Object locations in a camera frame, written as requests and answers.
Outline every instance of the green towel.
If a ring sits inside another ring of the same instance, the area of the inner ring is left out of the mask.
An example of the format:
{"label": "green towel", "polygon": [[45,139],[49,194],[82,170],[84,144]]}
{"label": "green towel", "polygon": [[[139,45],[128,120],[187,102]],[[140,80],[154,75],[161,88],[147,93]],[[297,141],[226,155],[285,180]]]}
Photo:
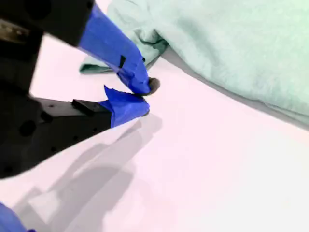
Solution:
{"label": "green towel", "polygon": [[207,80],[309,124],[308,0],[114,0],[108,16],[147,63],[168,42]]}

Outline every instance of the blue painter's tape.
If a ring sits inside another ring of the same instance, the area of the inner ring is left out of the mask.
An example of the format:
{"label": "blue painter's tape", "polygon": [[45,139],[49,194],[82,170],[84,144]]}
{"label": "blue painter's tape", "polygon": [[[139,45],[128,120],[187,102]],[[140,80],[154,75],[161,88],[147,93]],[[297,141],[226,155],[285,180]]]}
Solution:
{"label": "blue painter's tape", "polygon": [[97,5],[92,9],[79,48],[104,61],[132,92],[150,92],[147,70],[139,49]]}
{"label": "blue painter's tape", "polygon": [[27,232],[16,214],[0,203],[0,231],[1,232]]}
{"label": "blue painter's tape", "polygon": [[105,86],[107,101],[99,102],[112,113],[111,127],[116,127],[149,112],[150,106],[144,98],[135,94],[119,92]]}

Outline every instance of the bolt hole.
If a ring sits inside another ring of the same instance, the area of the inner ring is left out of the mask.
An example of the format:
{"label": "bolt hole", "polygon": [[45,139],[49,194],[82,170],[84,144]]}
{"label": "bolt hole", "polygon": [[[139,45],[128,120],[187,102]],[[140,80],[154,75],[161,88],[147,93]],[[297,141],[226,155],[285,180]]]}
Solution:
{"label": "bolt hole", "polygon": [[20,126],[19,133],[22,136],[27,137],[32,135],[35,132],[36,128],[37,126],[35,125],[34,121],[26,121]]}
{"label": "bolt hole", "polygon": [[87,2],[88,9],[92,9],[93,3],[91,1]]}

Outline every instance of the white table surface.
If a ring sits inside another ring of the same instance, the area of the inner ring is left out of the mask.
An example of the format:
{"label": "white table surface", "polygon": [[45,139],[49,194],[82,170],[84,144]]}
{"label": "white table surface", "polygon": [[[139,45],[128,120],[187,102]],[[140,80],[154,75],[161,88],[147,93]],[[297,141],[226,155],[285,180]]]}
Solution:
{"label": "white table surface", "polygon": [[[115,74],[79,74],[84,57],[45,37],[31,93],[126,91]],[[187,73],[169,49],[149,70],[162,86],[149,116],[0,181],[0,200],[40,232],[309,231],[309,132]]]}

